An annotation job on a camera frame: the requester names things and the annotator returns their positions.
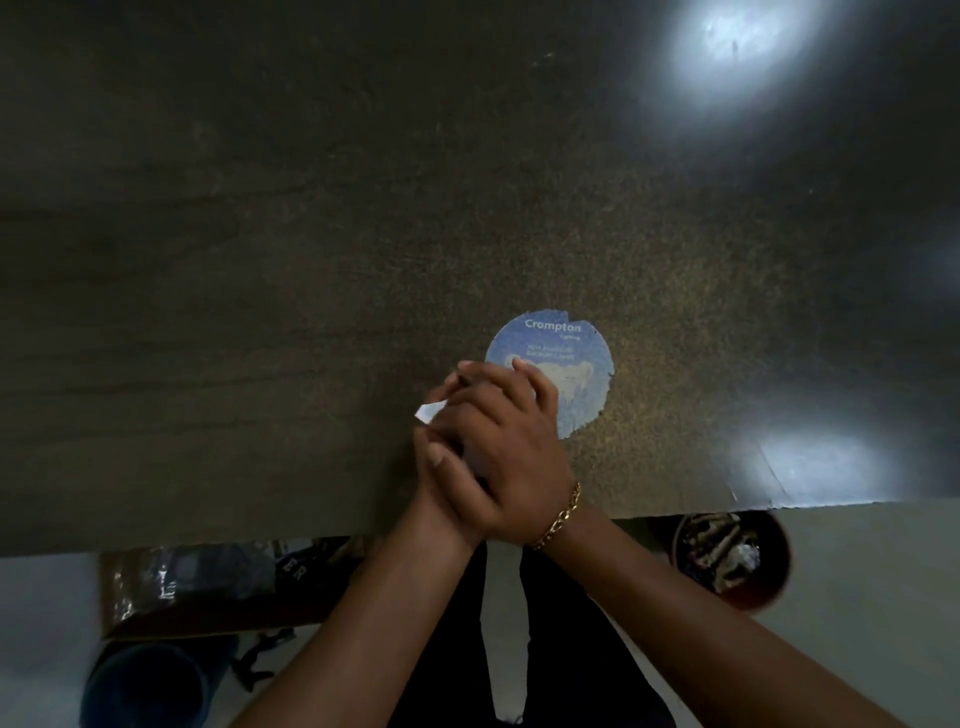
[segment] person's right hand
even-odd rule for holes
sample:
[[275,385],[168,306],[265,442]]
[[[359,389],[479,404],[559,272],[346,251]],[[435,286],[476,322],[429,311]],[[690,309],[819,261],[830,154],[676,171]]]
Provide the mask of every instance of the person's right hand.
[[487,538],[533,544],[567,507],[576,480],[557,439],[557,388],[534,365],[461,362],[468,386],[430,424],[484,461],[489,490],[439,442],[427,454],[457,514]]

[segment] person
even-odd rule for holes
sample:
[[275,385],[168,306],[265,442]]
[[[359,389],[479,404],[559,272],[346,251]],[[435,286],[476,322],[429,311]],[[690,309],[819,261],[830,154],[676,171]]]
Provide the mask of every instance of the person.
[[557,389],[513,366],[461,362],[428,395],[447,405],[414,430],[409,507],[234,728],[494,725],[479,619],[488,539],[524,546],[524,725],[674,725],[601,607],[705,726],[902,725],[579,500]]

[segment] dark table surface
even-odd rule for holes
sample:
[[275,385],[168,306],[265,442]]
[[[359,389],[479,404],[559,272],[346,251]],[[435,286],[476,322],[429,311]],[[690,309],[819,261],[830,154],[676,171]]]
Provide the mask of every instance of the dark table surface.
[[40,5],[0,552],[382,527],[421,393],[546,307],[610,344],[614,516],[960,491],[952,3]]

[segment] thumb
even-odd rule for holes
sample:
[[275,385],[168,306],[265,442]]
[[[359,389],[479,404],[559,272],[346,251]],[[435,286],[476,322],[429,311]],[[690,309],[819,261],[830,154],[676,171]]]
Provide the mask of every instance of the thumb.
[[470,468],[442,443],[433,442],[426,449],[437,485],[450,501],[453,510],[466,523],[478,528],[484,536],[496,525],[497,507]]

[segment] fingernail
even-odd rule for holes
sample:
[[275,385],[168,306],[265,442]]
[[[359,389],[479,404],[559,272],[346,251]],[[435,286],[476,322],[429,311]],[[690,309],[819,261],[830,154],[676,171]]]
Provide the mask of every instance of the fingernail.
[[430,465],[434,468],[444,462],[445,456],[446,450],[440,443],[430,443],[426,446],[426,459],[430,461]]

